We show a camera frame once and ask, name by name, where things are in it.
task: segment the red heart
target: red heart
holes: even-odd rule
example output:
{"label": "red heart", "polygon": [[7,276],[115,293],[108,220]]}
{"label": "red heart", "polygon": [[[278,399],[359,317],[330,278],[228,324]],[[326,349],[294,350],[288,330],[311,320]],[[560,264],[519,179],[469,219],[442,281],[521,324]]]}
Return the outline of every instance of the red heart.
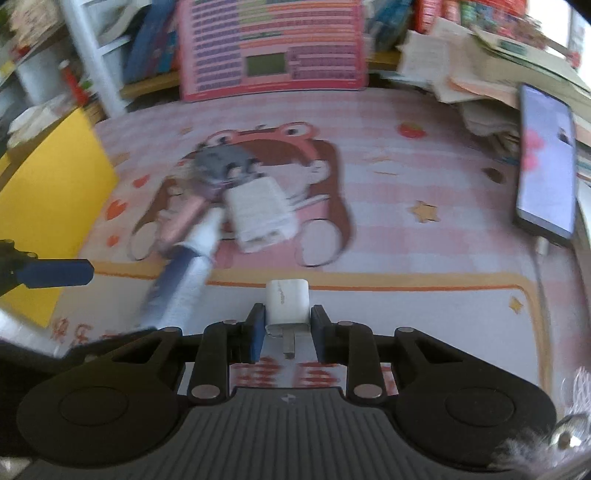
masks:
{"label": "red heart", "polygon": [[107,247],[114,247],[117,243],[119,243],[119,235],[111,235],[107,239]]}
{"label": "red heart", "polygon": [[143,177],[140,177],[138,179],[135,179],[133,182],[131,182],[131,184],[139,189],[141,187],[143,187],[144,185],[146,185],[146,183],[148,183],[148,180],[150,179],[150,174],[144,175]]}
{"label": "red heart", "polygon": [[107,220],[112,220],[115,217],[121,215],[127,208],[127,202],[119,203],[119,200],[115,200],[109,205],[106,212]]}

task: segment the yellow folder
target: yellow folder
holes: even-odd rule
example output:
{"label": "yellow folder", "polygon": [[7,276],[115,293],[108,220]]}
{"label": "yellow folder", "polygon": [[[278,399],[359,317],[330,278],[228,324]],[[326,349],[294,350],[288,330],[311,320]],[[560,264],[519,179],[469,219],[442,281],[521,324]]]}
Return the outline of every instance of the yellow folder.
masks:
{"label": "yellow folder", "polygon": [[[76,258],[117,181],[86,116],[75,110],[0,190],[0,239],[39,258]],[[47,326],[60,293],[20,285],[0,300]]]}

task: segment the smartphone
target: smartphone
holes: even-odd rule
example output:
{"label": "smartphone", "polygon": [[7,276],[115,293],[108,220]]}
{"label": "smartphone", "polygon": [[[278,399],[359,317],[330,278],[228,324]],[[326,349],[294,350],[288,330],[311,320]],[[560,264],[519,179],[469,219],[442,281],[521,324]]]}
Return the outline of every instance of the smartphone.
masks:
{"label": "smartphone", "polygon": [[521,160],[515,223],[535,236],[570,245],[576,208],[576,137],[573,113],[562,100],[523,84]]}

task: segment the ribbed gray panel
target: ribbed gray panel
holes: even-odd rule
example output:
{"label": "ribbed gray panel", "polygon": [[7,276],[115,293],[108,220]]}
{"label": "ribbed gray panel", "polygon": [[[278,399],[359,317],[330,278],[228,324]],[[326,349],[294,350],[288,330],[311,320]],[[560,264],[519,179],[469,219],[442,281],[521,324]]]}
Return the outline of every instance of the ribbed gray panel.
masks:
{"label": "ribbed gray panel", "polygon": [[141,459],[97,470],[38,460],[19,479],[523,480],[439,465],[410,448],[383,411],[351,405],[336,388],[240,388],[222,405],[192,409],[168,443]]}

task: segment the round black disc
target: round black disc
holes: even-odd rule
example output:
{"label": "round black disc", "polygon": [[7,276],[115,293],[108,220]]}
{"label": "round black disc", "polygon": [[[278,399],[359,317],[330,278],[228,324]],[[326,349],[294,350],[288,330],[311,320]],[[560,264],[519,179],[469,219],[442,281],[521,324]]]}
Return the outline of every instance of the round black disc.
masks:
{"label": "round black disc", "polygon": [[100,466],[139,457],[178,418],[177,396],[145,365],[93,361],[33,388],[17,423],[49,461]]}
{"label": "round black disc", "polygon": [[422,372],[399,395],[395,417],[403,434],[428,456],[479,469],[524,429],[549,431],[556,411],[535,385],[493,365],[464,361]]}

